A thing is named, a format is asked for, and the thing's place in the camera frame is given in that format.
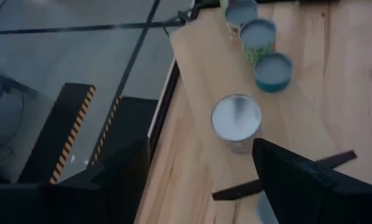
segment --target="wood grain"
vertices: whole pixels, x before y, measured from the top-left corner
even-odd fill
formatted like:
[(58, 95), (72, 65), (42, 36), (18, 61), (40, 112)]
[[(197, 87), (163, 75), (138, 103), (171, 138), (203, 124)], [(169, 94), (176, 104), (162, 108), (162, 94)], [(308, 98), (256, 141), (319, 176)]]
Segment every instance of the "wood grain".
[(265, 4), (278, 26), (276, 50), (294, 62), (281, 93), (263, 93), (223, 13), (207, 9), (171, 36), (177, 85), (136, 223), (260, 223), (257, 195), (213, 202), (210, 193), (255, 179), (251, 155), (234, 155), (217, 138), (210, 113), (220, 98), (253, 97), (262, 137), (309, 159), (354, 149), (338, 170), (372, 184), (372, 0), (339, 4)]

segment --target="black cable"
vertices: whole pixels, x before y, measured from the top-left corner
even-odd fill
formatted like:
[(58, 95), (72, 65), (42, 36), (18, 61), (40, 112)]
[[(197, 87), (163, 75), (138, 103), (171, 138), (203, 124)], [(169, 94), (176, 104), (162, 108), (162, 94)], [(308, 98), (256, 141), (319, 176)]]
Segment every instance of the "black cable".
[[(0, 72), (0, 75), (6, 77), (6, 78), (9, 78), (11, 80), (14, 80), (12, 77), (10, 77), (9, 75), (6, 75), (5, 73), (3, 72)], [(8, 156), (6, 156), (4, 159), (0, 160), (0, 163), (2, 161), (5, 161), (7, 158), (9, 158), (9, 156), (11, 156), (13, 154), (13, 148), (10, 147), (10, 146), (7, 146), (7, 144), (12, 141), (12, 139), (17, 135), (17, 133), (19, 132), (19, 129), (20, 129), (20, 126), (21, 126), (21, 123), (22, 123), (22, 120), (23, 120), (23, 114), (24, 114), (24, 93), (21, 91), (21, 95), (22, 95), (22, 108), (21, 108), (21, 112), (20, 112), (20, 115), (19, 115), (19, 119), (18, 119), (18, 122), (17, 122), (17, 126), (16, 126), (16, 129), (15, 131), (13, 132), (13, 134), (11, 134), (9, 136), (9, 138), (2, 144), (0, 144), (0, 149), (6, 147), (9, 149), (10, 153)]]
[[(194, 6), (196, 6), (197, 4), (200, 4), (201, 2), (202, 0), (194, 0)], [(218, 0), (212, 1), (209, 4), (206, 2), (206, 4), (201, 7), (193, 7), (193, 9), (190, 11), (190, 20), (195, 20), (201, 9), (216, 8), (216, 7), (220, 7)], [(154, 153), (156, 151), (157, 143), (160, 138), (162, 127), (165, 123), (165, 118), (167, 117), (169, 105), (172, 99), (172, 95), (174, 94), (179, 76), (180, 76), (180, 71), (179, 71), (177, 61), (175, 60), (174, 66), (172, 66), (172, 69), (169, 75), (168, 84), (166, 85), (164, 95), (162, 96), (162, 102), (158, 108), (157, 118), (154, 122), (153, 129), (150, 135), (151, 159), (153, 158)]]
[(169, 33), (166, 29), (166, 27), (173, 23), (173, 22), (180, 22), (182, 25), (185, 25), (186, 23), (193, 21), (195, 12), (200, 9), (211, 9), (220, 7), (220, 3), (218, 0), (211, 0), (211, 1), (204, 1), (199, 2), (196, 1), (194, 6), (184, 10), (184, 11), (178, 11), (176, 16), (171, 17), (170, 19), (167, 19), (165, 22), (162, 23), (162, 29), (164, 30), (165, 34), (169, 37)]
[[(15, 30), (0, 30), (0, 35), (11, 34), (51, 34), (59, 32), (90, 32), (100, 30), (115, 30), (115, 29), (147, 29), (147, 28), (160, 28), (162, 22), (137, 22), (137, 23), (124, 23), (124, 24), (106, 24), (94, 26), (75, 26), (75, 27), (54, 27), (54, 28), (37, 28), (37, 29), (15, 29)], [(166, 24), (168, 27), (181, 26), (178, 22), (170, 22)]]

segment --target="gray floor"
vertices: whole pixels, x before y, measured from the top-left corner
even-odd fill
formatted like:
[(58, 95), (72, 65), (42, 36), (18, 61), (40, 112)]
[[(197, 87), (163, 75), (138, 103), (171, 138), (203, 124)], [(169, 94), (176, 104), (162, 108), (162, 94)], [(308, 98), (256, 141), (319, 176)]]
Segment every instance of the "gray floor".
[[(145, 22), (153, 2), (7, 0), (0, 11), (0, 30)], [(173, 16), (177, 10), (189, 7), (190, 3), (191, 0), (161, 0), (153, 21)], [(65, 82), (88, 83), (96, 87), (60, 180), (85, 169), (141, 31), (116, 29), (0, 35), (0, 70), (40, 92), (37, 98), (26, 98), (21, 131), (10, 143), (14, 153), (2, 163), (6, 177), (12, 181), (18, 178), (50, 107)], [(158, 99), (172, 57), (172, 48), (164, 31), (161, 28), (149, 29), (123, 95)], [(13, 97), (20, 102), (19, 95)], [(16, 117), (20, 107), (15, 105), (16, 110), (3, 113)]]

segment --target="open can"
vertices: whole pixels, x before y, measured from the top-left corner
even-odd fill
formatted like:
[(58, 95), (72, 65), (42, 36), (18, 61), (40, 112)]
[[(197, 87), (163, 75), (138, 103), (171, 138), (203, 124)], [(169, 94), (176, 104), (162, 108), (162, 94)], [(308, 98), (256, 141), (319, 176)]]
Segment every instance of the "open can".
[(230, 39), (239, 39), (241, 28), (258, 18), (258, 5), (255, 1), (235, 1), (225, 11), (226, 25)]
[(242, 94), (226, 96), (211, 113), (214, 131), (237, 154), (251, 153), (254, 138), (260, 137), (261, 121), (259, 105)]
[(274, 51), (277, 28), (273, 21), (255, 19), (245, 24), (240, 30), (245, 60), (251, 65), (260, 58)]

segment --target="black edge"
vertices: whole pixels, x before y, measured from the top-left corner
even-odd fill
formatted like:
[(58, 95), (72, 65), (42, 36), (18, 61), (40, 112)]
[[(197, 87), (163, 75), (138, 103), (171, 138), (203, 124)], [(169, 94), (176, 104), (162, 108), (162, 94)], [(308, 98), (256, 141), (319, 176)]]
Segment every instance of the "black edge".
[(126, 149), (138, 139), (147, 138), (157, 102), (158, 100), (122, 97), (111, 118), (101, 151), (97, 154), (98, 160), (105, 160), (116, 151)]
[[(146, 24), (151, 24), (152, 23), (151, 21), (153, 20), (154, 14), (156, 13), (156, 10), (157, 10), (159, 4), (160, 4), (160, 0), (154, 0), (153, 6), (150, 10), (150, 13), (149, 13), (148, 17), (147, 17)], [(136, 57), (137, 57), (137, 55), (138, 55), (138, 53), (139, 53), (139, 51), (142, 47), (143, 41), (146, 37), (146, 34), (147, 34), (148, 30), (149, 30), (148, 27), (143, 28), (142, 33), (139, 36), (139, 39), (137, 40), (137, 44), (134, 48), (134, 51), (131, 55), (131, 58), (128, 61), (127, 67), (126, 67), (125, 72), (124, 72), (124, 75), (121, 78), (121, 81), (119, 83), (119, 86), (118, 86), (118, 89), (117, 89), (117, 92), (116, 92), (116, 96), (114, 97), (113, 103), (114, 103), (115, 99), (117, 98), (117, 96), (119, 96), (124, 90), (125, 84), (126, 84), (128, 78), (129, 78), (129, 74), (131, 73), (131, 69), (132, 69), (132, 67), (133, 67), (133, 65), (136, 61)]]
[[(337, 168), (347, 162), (357, 159), (357, 155), (353, 150), (339, 153), (324, 159), (319, 159), (316, 163), (320, 166), (328, 167), (331, 169)], [(213, 200), (237, 200), (243, 197), (259, 193), (263, 190), (260, 180), (253, 180), (245, 184), (240, 184), (235, 187), (230, 187), (225, 190), (212, 193)]]
[[(194, 5), (200, 4), (201, 2), (203, 1), (194, 0)], [(190, 15), (191, 20), (196, 19), (198, 17), (199, 12), (200, 12), (200, 9), (193, 9)], [(169, 109), (172, 96), (174, 95), (174, 91), (176, 88), (176, 84), (178, 82), (179, 75), (180, 75), (179, 67), (178, 67), (177, 62), (175, 61), (174, 66), (172, 67), (172, 70), (170, 73), (168, 84), (165, 88), (164, 95), (162, 96), (162, 101), (161, 101), (160, 107), (157, 112), (156, 120), (154, 121), (154, 124), (153, 124), (153, 129), (152, 129), (151, 136), (150, 136), (151, 157), (153, 157), (156, 151), (157, 143), (160, 138), (162, 127), (164, 126), (164, 123), (165, 123), (165, 118), (168, 113), (168, 109)]]
[(95, 26), (75, 26), (75, 27), (56, 27), (56, 28), (42, 28), (42, 29), (16, 29), (16, 30), (0, 30), (0, 35), (9, 34), (46, 34), (58, 32), (85, 32), (98, 30), (114, 30), (114, 29), (148, 29), (157, 27), (179, 27), (182, 24), (179, 21), (169, 22), (139, 22), (139, 23), (125, 23), (125, 24), (106, 24)]

